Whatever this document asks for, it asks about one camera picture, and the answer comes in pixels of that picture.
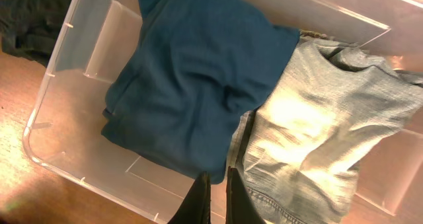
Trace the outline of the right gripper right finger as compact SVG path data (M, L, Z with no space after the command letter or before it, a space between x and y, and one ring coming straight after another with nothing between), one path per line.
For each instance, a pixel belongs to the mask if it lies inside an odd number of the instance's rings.
M226 224L265 224L255 209L236 168L227 171Z

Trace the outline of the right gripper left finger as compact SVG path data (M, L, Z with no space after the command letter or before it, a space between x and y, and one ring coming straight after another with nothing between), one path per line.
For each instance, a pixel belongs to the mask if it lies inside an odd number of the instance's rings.
M210 224L211 184L208 173L201 173L189 189L168 224Z

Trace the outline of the light blue jeans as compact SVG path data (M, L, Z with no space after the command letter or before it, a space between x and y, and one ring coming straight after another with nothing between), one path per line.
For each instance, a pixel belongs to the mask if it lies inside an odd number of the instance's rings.
M233 164L264 222L339 223L359 160L421 107L421 73L303 35L266 102L241 117Z

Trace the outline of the teal blue shirt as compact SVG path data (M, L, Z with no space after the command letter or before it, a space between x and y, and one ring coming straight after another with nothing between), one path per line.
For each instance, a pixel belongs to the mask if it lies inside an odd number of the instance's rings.
M274 90L299 30L243 0L139 0L137 48L105 97L112 143L183 175L223 181L241 116Z

